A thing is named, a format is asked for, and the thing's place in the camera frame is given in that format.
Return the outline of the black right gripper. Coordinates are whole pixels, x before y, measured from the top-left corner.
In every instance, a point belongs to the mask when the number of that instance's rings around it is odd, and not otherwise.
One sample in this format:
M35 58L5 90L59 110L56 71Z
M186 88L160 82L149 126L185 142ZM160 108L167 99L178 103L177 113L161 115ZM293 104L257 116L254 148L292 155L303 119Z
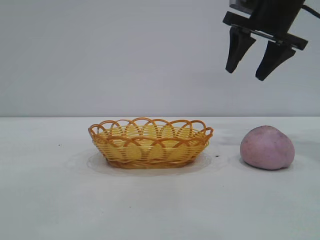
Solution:
M249 32L271 39L255 77L264 81L279 65L304 50L308 41L292 35L289 29L304 5L303 0L230 0L229 7L249 14L250 17L228 11L223 23L232 26L229 31L229 52L225 69L233 73L243 56L256 42Z

